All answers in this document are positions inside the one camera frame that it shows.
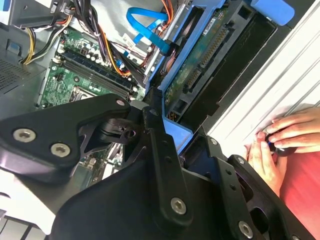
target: red shirt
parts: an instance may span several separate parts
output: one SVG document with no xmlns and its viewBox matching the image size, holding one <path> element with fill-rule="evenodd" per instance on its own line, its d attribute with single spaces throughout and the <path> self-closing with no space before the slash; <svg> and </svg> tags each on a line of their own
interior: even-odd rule
<svg viewBox="0 0 320 240">
<path fill-rule="evenodd" d="M 320 240 L 320 152 L 296 153 L 288 157 L 280 198 Z"/>
</svg>

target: silver bolt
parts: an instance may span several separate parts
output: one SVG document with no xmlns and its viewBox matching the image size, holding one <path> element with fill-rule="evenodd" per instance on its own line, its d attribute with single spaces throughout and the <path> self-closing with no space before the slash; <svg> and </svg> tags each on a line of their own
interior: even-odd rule
<svg viewBox="0 0 320 240">
<path fill-rule="evenodd" d="M 218 144 L 218 142 L 217 142 L 215 139 L 213 139 L 213 138 L 211 138 L 210 141 L 211 141 L 214 145 L 217 145 L 217 144 Z"/>
<path fill-rule="evenodd" d="M 244 161 L 241 157 L 239 157 L 239 156 L 238 156 L 238 158 L 237 158 L 237 159 L 238 159 L 239 163 L 241 163 L 241 164 L 245 164 L 245 161 Z"/>
<path fill-rule="evenodd" d="M 186 204 L 178 197 L 174 197 L 171 199 L 171 208 L 175 213 L 179 215 L 183 215 L 187 212 Z"/>
<path fill-rule="evenodd" d="M 68 156 L 71 152 L 70 147 L 64 143 L 55 143 L 50 148 L 51 153 L 59 158 Z"/>
<path fill-rule="evenodd" d="M 117 100 L 116 103 L 119 104 L 120 106 L 124 106 L 125 105 L 125 103 L 123 101 L 121 101 L 121 100 Z"/>
<path fill-rule="evenodd" d="M 254 233 L 252 232 L 252 229 L 248 225 L 248 223 L 246 223 L 245 221 L 240 221 L 238 226 L 241 233 L 245 235 L 247 239 L 252 239 L 254 237 Z"/>
<path fill-rule="evenodd" d="M 36 139 L 36 133 L 28 128 L 20 128 L 13 132 L 13 138 L 22 143 L 30 143 Z"/>
<path fill-rule="evenodd" d="M 152 113 L 152 114 L 155 115 L 155 116 L 158 116 L 158 113 L 157 113 L 156 110 L 154 110 L 154 109 L 150 109 L 150 113 Z"/>
</svg>

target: mesh vent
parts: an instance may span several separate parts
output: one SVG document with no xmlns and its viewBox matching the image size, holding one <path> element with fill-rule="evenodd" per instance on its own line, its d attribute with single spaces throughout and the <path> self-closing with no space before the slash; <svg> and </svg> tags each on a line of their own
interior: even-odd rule
<svg viewBox="0 0 320 240">
<path fill-rule="evenodd" d="M 29 75 L 29 72 L 0 59 L 0 92 Z"/>
</svg>

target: motherboard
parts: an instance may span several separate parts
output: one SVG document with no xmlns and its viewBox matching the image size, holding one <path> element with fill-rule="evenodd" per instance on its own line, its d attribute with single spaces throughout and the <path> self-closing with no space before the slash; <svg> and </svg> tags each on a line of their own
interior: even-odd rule
<svg viewBox="0 0 320 240">
<path fill-rule="evenodd" d="M 108 60 L 103 61 L 93 38 L 66 28 L 47 69 L 37 107 L 41 110 L 111 93 L 128 101 L 142 100 L 145 89 L 130 77 L 118 75 Z M 111 169 L 108 174 L 120 169 L 121 152 L 119 146 L 109 147 L 80 159 L 74 177 L 81 188 L 102 180 L 106 168 Z"/>
</svg>

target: human hand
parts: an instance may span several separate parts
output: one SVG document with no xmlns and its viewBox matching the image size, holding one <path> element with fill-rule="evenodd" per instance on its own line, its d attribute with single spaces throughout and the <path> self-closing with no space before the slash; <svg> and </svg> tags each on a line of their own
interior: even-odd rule
<svg viewBox="0 0 320 240">
<path fill-rule="evenodd" d="M 265 138 L 266 135 L 263 132 L 258 133 L 257 139 L 251 145 L 248 163 L 279 197 L 287 171 L 288 158 L 278 157 L 277 162 L 274 163 L 270 148 L 264 141 Z"/>
<path fill-rule="evenodd" d="M 320 151 L 320 107 L 308 108 L 293 115 L 275 119 L 267 127 L 268 140 L 276 148 L 297 147 L 296 153 Z"/>
</svg>

